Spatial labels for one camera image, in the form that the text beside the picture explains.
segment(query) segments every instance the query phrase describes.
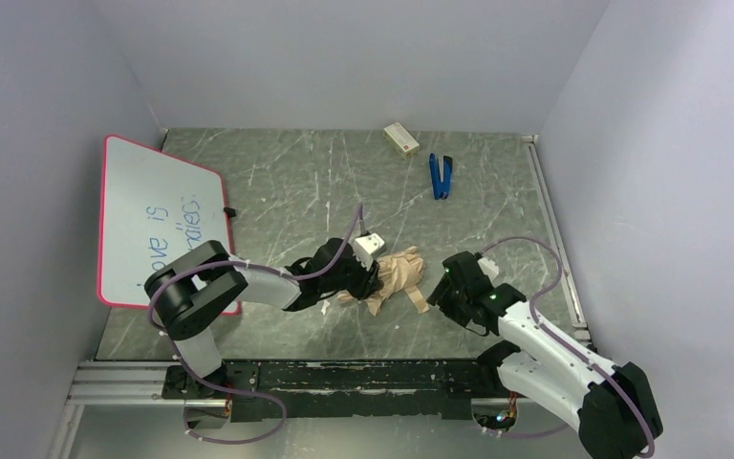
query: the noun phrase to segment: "electrical wire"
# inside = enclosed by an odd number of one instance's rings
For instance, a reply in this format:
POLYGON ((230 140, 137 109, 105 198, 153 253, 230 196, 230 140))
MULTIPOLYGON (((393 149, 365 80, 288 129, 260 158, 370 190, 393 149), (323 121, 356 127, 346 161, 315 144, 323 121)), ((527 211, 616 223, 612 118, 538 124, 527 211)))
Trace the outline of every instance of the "electrical wire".
MULTIPOLYGON (((606 380, 607 383, 609 383, 612 388, 617 392, 617 395, 620 396, 621 399, 623 399, 623 402, 626 403, 626 405, 629 407, 629 410, 632 412, 632 414, 637 419, 637 423, 640 425, 640 428, 643 431, 643 435, 645 435, 646 438, 646 444, 648 445, 648 450, 646 452, 638 453, 638 457, 648 458, 654 456, 654 435, 651 433, 651 429, 648 427, 648 423, 646 422, 645 418, 643 417, 642 413, 640 413, 639 408, 637 408, 637 405, 632 401, 632 399, 626 394, 626 391, 623 390, 623 387, 620 386, 620 384, 615 381, 614 378, 609 376, 609 373, 603 370, 597 363, 591 361, 584 353, 578 351, 575 349, 572 345, 570 345, 565 339, 561 338, 557 333, 555 333, 549 326, 546 326, 545 323, 539 321, 539 315, 536 311, 536 301, 544 294, 549 292, 550 290, 554 289, 558 283, 561 281, 561 278, 564 276, 564 262, 561 261, 561 257, 558 256, 558 253, 555 252, 555 250, 550 247, 549 245, 545 244, 544 242, 528 236, 510 236, 510 237, 504 237, 493 244, 490 244, 489 246, 485 247, 482 250, 482 254, 486 254, 489 251, 493 250, 494 248, 505 244, 506 242, 510 241, 529 241, 534 244, 537 244, 541 246, 543 249, 547 250, 550 255, 555 259, 555 264, 558 268, 558 273, 555 275, 555 279, 550 283, 550 285, 542 288, 538 292, 536 292, 531 298, 530 298, 530 316, 533 317, 533 321, 536 322, 536 325, 544 331, 545 334, 547 334, 550 338, 552 338, 555 342, 566 348, 568 351, 570 351, 571 354, 576 356, 580 361, 584 362, 588 367, 592 368, 597 374, 603 377, 604 380, 606 380)), ((546 432, 539 432, 539 433, 533 433, 533 434, 517 434, 515 437, 512 434, 508 434, 506 436, 511 438, 541 438, 546 437, 548 435, 552 435, 553 433, 559 432, 566 428, 567 425, 564 424, 561 427, 557 427, 555 429, 548 430, 546 432)))
MULTIPOLYGON (((356 212, 354 212, 353 220, 350 222, 350 227, 348 227, 347 232, 345 233, 344 237, 342 238, 342 243, 339 246, 338 251, 336 251, 333 258, 331 258, 331 261, 328 262, 327 265, 325 265, 324 268, 321 270, 315 272, 315 273, 309 273, 309 274, 302 274, 302 275, 292 275, 290 273, 287 273, 285 271, 277 270, 275 268, 271 268, 268 266, 263 265, 255 265, 250 264, 246 261, 238 261, 238 260, 228 260, 228 261, 216 261, 212 263, 206 263, 204 265, 198 266, 196 268, 184 271, 182 273, 178 273, 168 279, 166 282, 164 282, 159 289, 156 290, 153 295, 150 297, 150 303, 147 305, 147 321, 150 322, 150 324, 160 332, 164 332, 166 335, 166 331, 164 330, 164 327, 156 323, 156 320, 153 319, 153 312, 154 307, 156 303, 159 301, 159 298, 162 297, 164 294, 164 291, 167 290, 170 286, 175 284, 176 282, 191 277, 197 273, 201 273, 204 271, 209 270, 215 270, 218 268, 239 268, 239 269, 246 269, 246 270, 255 270, 255 271, 262 271, 265 273, 272 273, 275 275, 278 275, 280 277, 284 277, 288 280, 293 281, 299 281, 299 280, 307 280, 307 279, 313 279, 315 277, 319 277, 323 275, 324 273, 330 271, 333 266, 338 261, 341 254, 344 252, 345 247, 348 244, 348 241, 350 241, 350 237, 353 235, 353 231, 356 228, 356 223, 361 224, 362 232, 366 232, 366 226, 364 224, 364 216, 363 216, 363 210, 364 205, 362 203, 358 203, 358 206, 356 206, 356 212)), ((274 397, 271 394, 265 393, 265 392, 254 392, 254 391, 248 391, 248 390, 240 390, 235 389, 231 387, 223 387, 221 385, 215 384, 213 382, 209 382, 205 380, 204 378, 198 376, 196 372, 190 368, 189 364, 184 360, 182 353, 179 351, 178 346, 176 346, 176 342, 171 339, 170 337, 167 337, 170 340, 170 344, 173 346, 173 350, 176 353, 176 358, 181 362, 182 367, 184 368, 184 371, 187 372, 187 374, 198 383, 201 383, 205 385, 206 387, 209 387, 210 389, 214 389, 218 392, 223 392, 229 395, 241 395, 246 397, 257 397, 261 399, 266 399, 271 402, 276 403, 280 407, 280 411, 282 412, 280 421, 277 423, 275 427, 273 427, 271 430, 267 431, 266 433, 257 435, 255 437, 247 438, 244 440, 223 440, 219 438, 211 438, 211 437, 204 437, 203 435, 200 435, 196 433, 192 428, 189 427, 189 422, 187 421, 187 411, 185 410, 183 413, 183 424, 184 424, 184 433, 203 442, 208 443, 214 443, 218 445, 245 445, 249 443, 258 442, 260 440, 269 438, 271 435, 277 433, 277 431, 282 428, 283 424, 286 423, 286 419, 288 419, 288 410, 286 409, 286 405, 278 398, 274 397)))

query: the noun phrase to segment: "purple hose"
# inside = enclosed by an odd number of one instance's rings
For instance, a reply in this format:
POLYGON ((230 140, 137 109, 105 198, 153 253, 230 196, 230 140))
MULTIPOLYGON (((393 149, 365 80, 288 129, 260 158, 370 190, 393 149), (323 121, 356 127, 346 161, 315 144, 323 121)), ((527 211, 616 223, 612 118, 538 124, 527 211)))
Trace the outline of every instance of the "purple hose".
MULTIPOLYGON (((150 324, 153 325, 155 329, 161 332, 164 332, 164 327, 160 326, 158 323, 156 323, 156 320, 153 319, 154 306, 156 305, 157 301, 159 301, 159 298, 162 297, 162 294, 164 293, 164 291, 167 290, 171 285, 175 284, 176 282, 184 278, 191 277, 203 271, 214 270, 217 268, 234 267, 234 268, 244 268, 248 270, 257 270, 257 271, 263 271, 266 273, 272 273, 275 275, 279 275, 281 277, 285 277, 290 280, 306 280, 306 279, 313 279, 314 277, 321 276, 322 274, 330 271, 333 268, 333 266, 336 264, 341 254, 344 252, 344 249, 347 246, 348 241, 350 241, 350 237, 353 235, 353 230, 356 228, 356 222, 360 222, 362 231, 365 231, 366 228, 364 226, 364 217, 362 215, 362 211, 363 211, 363 204, 358 203, 358 206, 356 207, 356 213, 354 213, 353 215, 353 220, 350 222, 350 227, 348 227, 347 232, 345 233, 344 238, 342 239, 342 243, 339 246, 338 251, 336 251, 336 254, 331 259, 331 261, 324 268, 317 271, 316 273, 291 275, 289 273, 284 273, 280 270, 276 270, 275 268, 270 268, 268 266, 254 265, 254 264, 249 264, 245 261, 237 261, 237 260, 216 261, 212 263, 206 263, 204 265, 198 266, 191 270, 187 270, 183 273, 178 273, 174 275, 172 278, 168 279, 167 282, 164 282, 159 287, 159 289, 157 289, 156 292, 154 292, 153 295, 150 297, 150 303, 147 305, 147 314, 146 314, 147 321, 150 322, 150 324)), ((178 357, 179 361, 182 363, 184 371, 186 371, 187 374, 195 381, 205 385, 206 387, 209 387, 210 389, 214 389, 219 392, 224 392, 226 394, 242 395, 242 396, 247 396, 247 397, 259 397, 261 399, 270 400, 276 403, 278 406, 280 406, 280 410, 282 411, 282 416, 280 417, 280 421, 277 423, 277 426, 273 427, 271 430, 269 430, 266 433, 263 433, 256 437, 247 438, 245 440, 222 440, 218 438, 204 437, 202 435, 195 433, 195 431, 189 428, 189 424, 187 423, 187 417, 186 417, 186 409, 185 409, 184 415, 183 415, 183 422, 184 422, 184 429, 185 429, 184 433, 198 440, 208 442, 208 443, 215 443, 218 445, 245 445, 248 443, 258 442, 260 440, 270 437, 271 435, 275 434, 277 430, 279 430, 283 426, 284 423, 286 423, 286 419, 288 418, 288 410, 286 409, 286 405, 280 399, 274 397, 271 394, 267 394, 263 392, 253 392, 253 391, 247 391, 247 390, 233 389, 233 388, 223 387, 221 385, 209 382, 205 380, 204 378, 201 378, 200 376, 198 376, 195 373, 195 371, 193 371, 193 369, 190 368, 190 366, 187 364, 187 362, 182 357, 182 353, 179 352, 179 348, 176 346, 175 341, 171 339, 170 344, 173 345, 173 350, 176 352, 176 356, 178 357)))
MULTIPOLYGON (((504 237, 493 244, 487 246, 482 250, 482 254, 487 253, 488 251, 491 251, 492 249, 496 248, 497 246, 504 244, 509 241, 530 241, 532 243, 535 243, 542 248, 546 249, 550 255, 555 259, 555 264, 558 268, 558 273, 555 276, 555 279, 550 283, 550 285, 542 288, 538 292, 536 292, 531 298, 530 298, 530 316, 533 317, 533 321, 536 322, 536 325, 539 325, 539 328, 543 330, 550 338, 552 338, 555 342, 561 344, 563 347, 565 347, 570 353, 572 353, 574 356, 578 357, 579 360, 583 361, 587 366, 591 367, 597 374, 602 376, 617 392, 617 395, 620 396, 620 398, 623 399, 623 402, 626 403, 627 406, 629 406, 629 409, 632 411, 632 414, 635 415, 635 418, 637 419, 637 423, 640 424, 640 428, 643 431, 643 435, 646 437, 646 443, 648 445, 648 450, 646 452, 639 453, 637 456, 639 457, 652 457, 654 456, 654 436, 651 433, 651 429, 648 427, 648 423, 646 422, 645 418, 643 417, 642 413, 640 413, 640 410, 637 408, 634 402, 632 402, 632 399, 629 398, 629 396, 626 394, 626 391, 623 390, 623 387, 620 387, 620 384, 618 384, 609 374, 603 370, 600 366, 597 365, 597 363, 594 363, 590 361, 584 353, 578 351, 574 347, 572 347, 566 340, 561 338, 557 333, 551 330, 550 327, 545 326, 544 323, 539 322, 539 315, 536 314, 536 301, 544 296, 547 292, 554 289, 558 283, 561 281, 561 277, 564 275, 564 263, 561 261, 561 257, 558 256, 558 253, 555 252, 555 250, 552 249, 552 247, 548 246, 544 242, 535 239, 533 237, 528 236, 510 236, 510 237, 504 237)), ((531 433, 531 434, 517 434, 516 437, 513 437, 512 434, 508 434, 505 436, 510 436, 511 438, 540 438, 547 435, 552 435, 553 433, 556 433, 558 431, 561 431, 561 429, 551 429, 546 432, 539 432, 539 433, 531 433)))

